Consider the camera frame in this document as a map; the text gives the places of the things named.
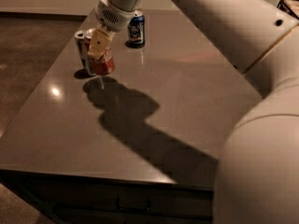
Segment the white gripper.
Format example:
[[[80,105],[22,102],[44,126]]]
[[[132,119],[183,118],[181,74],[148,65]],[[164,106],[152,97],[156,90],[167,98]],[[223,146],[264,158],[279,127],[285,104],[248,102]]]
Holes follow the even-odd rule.
[[[125,29],[134,16],[134,12],[121,10],[112,5],[108,0],[98,0],[95,6],[95,14],[98,22],[106,26],[95,27],[89,30],[91,40],[88,55],[98,60],[110,45],[113,32]]]

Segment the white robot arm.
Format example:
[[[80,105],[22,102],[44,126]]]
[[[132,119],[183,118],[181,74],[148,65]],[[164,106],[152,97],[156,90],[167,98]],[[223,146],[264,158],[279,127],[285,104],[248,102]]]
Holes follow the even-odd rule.
[[[171,0],[262,100],[221,148],[214,224],[299,224],[299,22],[264,0]],[[110,42],[141,0],[98,0]]]

